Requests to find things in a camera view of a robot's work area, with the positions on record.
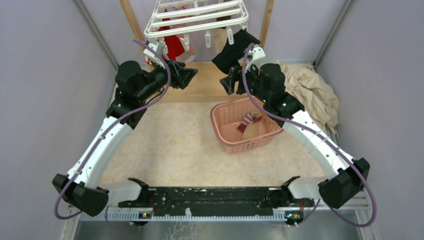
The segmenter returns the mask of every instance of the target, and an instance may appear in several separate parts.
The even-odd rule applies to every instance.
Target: black cable
[[[164,90],[165,90],[165,88],[162,87],[160,92],[158,94],[156,94],[154,97],[150,98],[149,101],[146,103],[146,105],[149,104],[153,99],[159,97],[159,95],[161,95]]]

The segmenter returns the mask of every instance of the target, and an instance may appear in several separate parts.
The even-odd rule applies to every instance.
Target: gray floor
[[[353,221],[355,215],[344,216]],[[117,227],[128,223],[112,222]],[[80,221],[75,240],[361,240],[358,228],[341,221],[330,211],[317,211],[307,223],[281,227],[266,222],[149,222],[127,231],[111,228],[104,221]]]

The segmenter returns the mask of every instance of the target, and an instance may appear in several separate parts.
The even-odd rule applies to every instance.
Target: basket rim
[[[218,107],[220,107],[220,106],[222,106],[222,105],[228,105],[228,104],[230,104],[230,103],[237,103],[237,102],[243,102],[243,101],[250,101],[250,98],[242,98],[242,99],[238,99],[238,100],[235,100],[235,101],[228,101],[228,102],[223,102],[223,103],[219,103],[219,104],[217,104],[216,106],[214,106],[213,108],[212,108],[212,110],[210,111],[210,121],[211,121],[211,123],[212,123],[212,127],[213,127],[213,131],[215,132],[215,135],[216,135],[216,138],[218,139],[218,141],[221,143],[221,144],[223,144],[223,145],[225,145],[225,146],[228,146],[228,147],[236,147],[236,146],[240,146],[240,145],[244,145],[244,144],[248,144],[248,143],[250,143],[250,142],[252,142],[252,141],[256,141],[256,140],[259,140],[259,139],[264,139],[264,138],[270,138],[270,137],[273,137],[273,136],[275,136],[275,135],[278,135],[278,134],[280,134],[284,129],[281,127],[279,130],[277,130],[277,131],[273,131],[273,132],[270,132],[270,133],[267,133],[267,134],[264,134],[264,135],[260,135],[260,136],[257,136],[257,137],[253,137],[253,138],[250,138],[250,139],[246,139],[246,140],[241,140],[241,141],[236,141],[236,142],[230,142],[230,141],[227,141],[227,140],[225,140],[225,139],[223,139],[223,137],[222,137],[222,135],[221,135],[221,133],[220,133],[220,131],[218,130],[218,128],[217,128],[217,120],[216,120],[216,118],[215,118],[215,111],[217,110],[217,108]]]

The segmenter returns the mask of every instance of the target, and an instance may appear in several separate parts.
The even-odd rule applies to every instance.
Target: wooden post
[[[137,21],[136,14],[134,13],[133,6],[130,0],[119,0],[122,6],[123,12],[125,13],[126,19],[128,20],[129,26],[131,27],[134,37],[138,40],[145,41],[145,36],[140,28],[139,22]],[[140,46],[141,52],[144,51],[144,47]]]
[[[264,48],[267,40],[268,27],[270,26],[271,14],[273,13],[274,0],[266,0],[265,12],[263,13],[262,28],[260,29],[260,47]]]

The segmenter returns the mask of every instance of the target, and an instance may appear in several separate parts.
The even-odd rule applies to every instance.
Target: red cloth
[[[169,18],[164,18],[162,21],[168,21]],[[169,26],[162,26],[158,31],[171,29]],[[168,58],[170,60],[176,61],[177,57],[183,54],[186,50],[184,50],[183,45],[181,44],[180,39],[176,35],[166,36],[164,37],[166,46],[168,47]]]

